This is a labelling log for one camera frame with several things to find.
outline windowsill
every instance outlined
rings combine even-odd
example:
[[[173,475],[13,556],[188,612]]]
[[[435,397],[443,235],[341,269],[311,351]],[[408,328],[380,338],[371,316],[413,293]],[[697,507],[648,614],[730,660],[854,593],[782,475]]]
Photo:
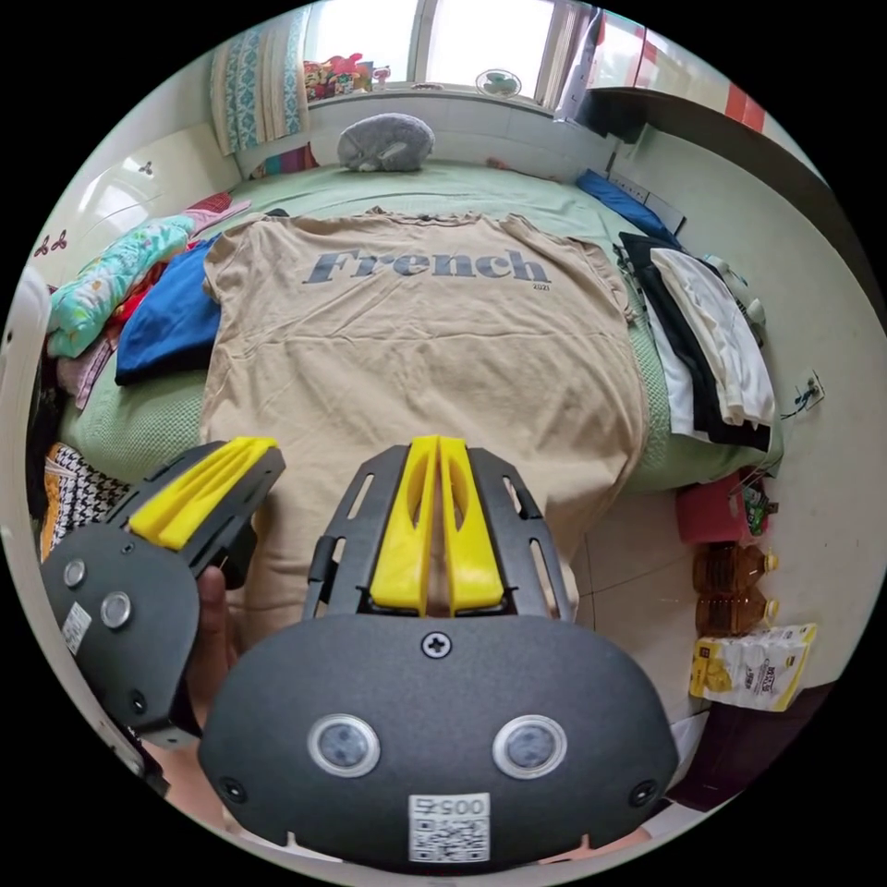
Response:
[[[317,102],[309,102],[309,111],[311,108],[325,107],[326,105],[339,104],[345,102],[359,102],[361,99],[402,99],[407,96],[421,96],[429,99],[464,99],[468,102],[483,102],[486,104],[504,105],[510,108],[520,108],[522,111],[528,111],[531,114],[538,114],[543,117],[553,117],[552,111],[540,108],[530,99],[497,99],[491,95],[481,95],[476,90],[465,89],[445,89],[445,90],[414,90],[409,87],[387,87],[384,90],[373,92],[358,92],[348,95],[336,95],[329,99],[319,99]]]

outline blue pillow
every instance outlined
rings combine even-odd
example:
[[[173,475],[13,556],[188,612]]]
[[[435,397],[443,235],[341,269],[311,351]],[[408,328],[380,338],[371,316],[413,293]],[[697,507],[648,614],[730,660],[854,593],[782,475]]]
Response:
[[[655,237],[657,240],[671,244],[676,249],[683,249],[677,237],[665,227],[662,219],[653,210],[644,206],[639,200],[635,200],[630,194],[626,194],[612,182],[608,182],[603,176],[587,169],[577,179],[576,185],[586,194],[599,200],[607,209],[619,213],[647,237]]]

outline pink cloth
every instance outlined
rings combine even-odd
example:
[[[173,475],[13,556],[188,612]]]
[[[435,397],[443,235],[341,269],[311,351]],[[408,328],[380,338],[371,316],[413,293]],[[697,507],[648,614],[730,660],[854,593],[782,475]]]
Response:
[[[58,385],[74,398],[77,409],[86,407],[95,380],[117,347],[117,337],[100,336],[78,358],[59,358],[55,372]]]
[[[197,227],[191,232],[191,236],[196,237],[201,231],[205,231],[213,225],[218,225],[219,222],[223,222],[225,219],[230,219],[232,215],[243,213],[250,206],[252,206],[252,200],[242,200],[240,203],[232,203],[226,210],[221,212],[213,209],[192,207],[189,210],[185,210],[182,215],[188,216],[188,218],[193,219],[197,223]]]

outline gray stuffed animal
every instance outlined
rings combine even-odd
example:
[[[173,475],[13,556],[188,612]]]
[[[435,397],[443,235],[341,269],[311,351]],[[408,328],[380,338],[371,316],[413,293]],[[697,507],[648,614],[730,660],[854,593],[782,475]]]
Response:
[[[409,114],[377,114],[339,137],[339,163],[360,173],[408,173],[434,148],[431,127]]]

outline white cabinet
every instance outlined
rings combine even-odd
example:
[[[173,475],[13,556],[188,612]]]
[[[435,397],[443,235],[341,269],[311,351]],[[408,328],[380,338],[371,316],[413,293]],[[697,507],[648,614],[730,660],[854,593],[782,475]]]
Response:
[[[219,151],[211,124],[182,129],[69,188],[43,226],[30,263],[48,284],[60,286],[136,225],[181,213],[241,179],[234,158]]]

